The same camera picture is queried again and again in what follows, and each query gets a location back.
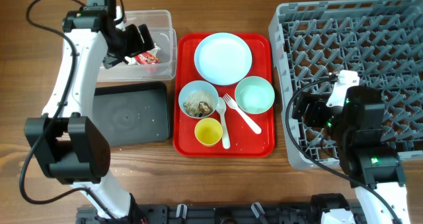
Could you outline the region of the yellow plastic cup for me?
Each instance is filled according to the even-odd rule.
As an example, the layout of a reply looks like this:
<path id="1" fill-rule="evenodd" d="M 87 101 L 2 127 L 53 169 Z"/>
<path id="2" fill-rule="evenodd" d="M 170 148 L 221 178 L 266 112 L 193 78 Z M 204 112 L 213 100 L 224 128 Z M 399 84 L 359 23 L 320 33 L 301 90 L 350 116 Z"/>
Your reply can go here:
<path id="1" fill-rule="evenodd" d="M 196 124 L 194 135 L 202 145 L 211 147 L 223 137 L 223 128 L 216 119 L 204 118 Z"/>

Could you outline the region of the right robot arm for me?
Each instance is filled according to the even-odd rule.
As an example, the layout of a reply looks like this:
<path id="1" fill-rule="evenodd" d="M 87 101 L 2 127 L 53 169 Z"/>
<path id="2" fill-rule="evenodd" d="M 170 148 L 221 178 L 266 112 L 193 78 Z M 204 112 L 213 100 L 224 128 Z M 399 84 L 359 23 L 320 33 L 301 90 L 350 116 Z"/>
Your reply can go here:
<path id="1" fill-rule="evenodd" d="M 404 170 L 398 153 L 382 142 L 385 105 L 373 88 L 346 90 L 342 111 L 319 117 L 338 144 L 342 172 L 319 167 L 350 182 L 368 223 L 409 223 Z"/>

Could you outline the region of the red snack wrapper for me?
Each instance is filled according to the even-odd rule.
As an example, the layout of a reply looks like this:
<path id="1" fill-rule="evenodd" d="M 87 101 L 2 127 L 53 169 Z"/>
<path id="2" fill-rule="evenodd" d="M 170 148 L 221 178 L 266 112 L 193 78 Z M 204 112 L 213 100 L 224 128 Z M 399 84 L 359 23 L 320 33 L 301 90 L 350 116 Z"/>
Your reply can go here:
<path id="1" fill-rule="evenodd" d="M 151 65 L 156 63 L 161 63 L 157 57 L 157 52 L 143 52 L 134 57 L 135 61 L 141 65 Z"/>

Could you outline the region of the white tissue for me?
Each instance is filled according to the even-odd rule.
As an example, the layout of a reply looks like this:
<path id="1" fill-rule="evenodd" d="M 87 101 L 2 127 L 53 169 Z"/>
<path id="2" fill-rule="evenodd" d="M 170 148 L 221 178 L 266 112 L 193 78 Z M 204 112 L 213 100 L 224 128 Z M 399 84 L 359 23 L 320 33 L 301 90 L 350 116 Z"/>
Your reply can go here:
<path id="1" fill-rule="evenodd" d="M 161 51 L 161 49 L 160 49 L 160 47 L 158 47 L 158 45 L 156 45 L 155 44 L 155 48 L 154 49 L 152 49 L 152 50 L 149 50 L 149 51 L 147 51 L 147 52 L 160 52 Z M 125 57 L 125 59 L 126 59 L 126 61 L 128 62 L 128 64 L 129 65 L 141 65 L 141 64 L 138 64 L 136 61 L 135 61 L 135 59 L 134 59 L 134 57 Z"/>

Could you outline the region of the light blue bowl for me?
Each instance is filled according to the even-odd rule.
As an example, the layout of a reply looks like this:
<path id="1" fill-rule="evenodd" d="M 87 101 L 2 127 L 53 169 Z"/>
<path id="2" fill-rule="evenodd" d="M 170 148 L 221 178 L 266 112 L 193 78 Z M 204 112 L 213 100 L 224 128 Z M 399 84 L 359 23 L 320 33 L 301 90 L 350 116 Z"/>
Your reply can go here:
<path id="1" fill-rule="evenodd" d="M 215 109 L 212 112 L 212 113 L 214 113 L 215 110 L 216 110 L 217 103 L 218 103 L 219 95 L 217 93 L 216 88 L 212 84 L 210 84 L 206 81 L 192 81 L 192 82 L 189 82 L 188 84 L 186 84 L 181 89 L 179 96 L 178 96 L 178 104 L 180 106 L 180 109 L 183 111 L 183 113 L 186 114 L 190 118 L 194 118 L 194 117 L 189 116 L 186 113 L 185 109 L 183 108 L 183 103 L 191 93 L 196 92 L 196 91 L 206 91 L 206 92 L 209 92 L 210 94 L 212 94 L 212 96 L 215 100 Z"/>

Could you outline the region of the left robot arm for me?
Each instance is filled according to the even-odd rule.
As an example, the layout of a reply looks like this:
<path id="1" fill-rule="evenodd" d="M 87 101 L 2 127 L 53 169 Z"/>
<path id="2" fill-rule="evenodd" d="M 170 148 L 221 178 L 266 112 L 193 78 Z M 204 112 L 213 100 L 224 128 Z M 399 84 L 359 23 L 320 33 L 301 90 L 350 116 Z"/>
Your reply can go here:
<path id="1" fill-rule="evenodd" d="M 58 35 L 63 57 L 52 95 L 38 118 L 27 119 L 29 159 L 48 178 L 81 192 L 106 223 L 146 223 L 131 193 L 110 171 L 110 146 L 92 122 L 101 67 L 110 69 L 155 45 L 144 24 L 125 24 L 122 0 L 86 0 L 69 11 Z"/>

